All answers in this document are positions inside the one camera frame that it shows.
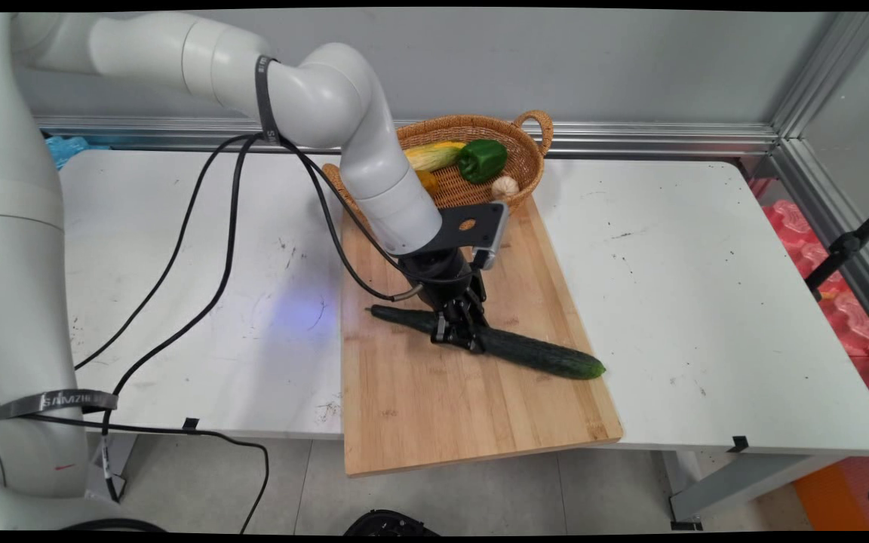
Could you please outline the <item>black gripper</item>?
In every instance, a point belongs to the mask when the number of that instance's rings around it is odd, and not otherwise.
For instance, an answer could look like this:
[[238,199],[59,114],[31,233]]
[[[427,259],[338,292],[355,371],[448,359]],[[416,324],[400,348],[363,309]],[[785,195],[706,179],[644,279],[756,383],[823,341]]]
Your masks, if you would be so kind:
[[[431,343],[453,345],[471,353],[484,353],[480,329],[489,327],[487,300],[481,272],[473,269],[459,248],[401,257],[399,266],[411,285],[422,285],[419,298],[436,311]],[[459,305],[451,305],[461,299]]]

